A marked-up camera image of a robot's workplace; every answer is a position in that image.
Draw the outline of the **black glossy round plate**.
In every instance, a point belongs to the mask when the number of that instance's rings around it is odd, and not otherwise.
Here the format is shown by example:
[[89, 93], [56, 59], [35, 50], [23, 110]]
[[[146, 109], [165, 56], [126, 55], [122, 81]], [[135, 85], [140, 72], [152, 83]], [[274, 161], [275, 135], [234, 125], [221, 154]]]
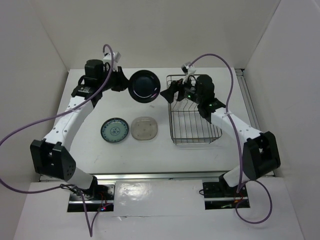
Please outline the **black glossy round plate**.
[[139, 70], [129, 79], [128, 92], [138, 103], [147, 104], [160, 94], [161, 83], [155, 73], [150, 70]]

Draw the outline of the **blue floral ceramic plate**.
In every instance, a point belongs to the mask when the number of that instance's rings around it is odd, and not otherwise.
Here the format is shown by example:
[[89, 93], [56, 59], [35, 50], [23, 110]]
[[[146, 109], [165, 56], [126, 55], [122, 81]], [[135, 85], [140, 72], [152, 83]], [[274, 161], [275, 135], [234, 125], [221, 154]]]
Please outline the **blue floral ceramic plate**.
[[128, 123], [119, 117], [110, 118], [100, 128], [101, 137], [108, 143], [116, 144], [123, 141], [129, 134]]

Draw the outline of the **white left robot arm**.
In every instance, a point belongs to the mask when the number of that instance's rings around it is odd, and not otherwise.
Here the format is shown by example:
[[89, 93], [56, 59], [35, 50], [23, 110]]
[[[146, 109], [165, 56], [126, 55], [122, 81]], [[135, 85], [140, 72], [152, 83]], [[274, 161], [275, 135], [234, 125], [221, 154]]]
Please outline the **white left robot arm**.
[[35, 172], [75, 186], [88, 200], [97, 197], [100, 188], [97, 178], [79, 169], [69, 151], [78, 130], [103, 92], [124, 91], [128, 82], [117, 60], [88, 60], [65, 112], [42, 140], [34, 140], [30, 145]]

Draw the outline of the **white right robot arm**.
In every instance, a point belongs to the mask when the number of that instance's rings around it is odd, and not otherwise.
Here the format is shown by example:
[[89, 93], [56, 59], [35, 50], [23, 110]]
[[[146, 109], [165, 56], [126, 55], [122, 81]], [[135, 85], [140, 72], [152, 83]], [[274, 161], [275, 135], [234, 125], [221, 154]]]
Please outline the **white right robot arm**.
[[195, 81], [179, 79], [160, 92], [168, 103], [188, 100], [196, 104], [200, 116], [219, 127], [236, 140], [240, 151], [239, 165], [219, 177], [218, 190], [230, 196], [241, 184], [255, 181], [281, 165], [275, 135], [262, 132], [227, 111], [226, 105], [215, 96], [215, 85], [210, 76], [199, 75]]

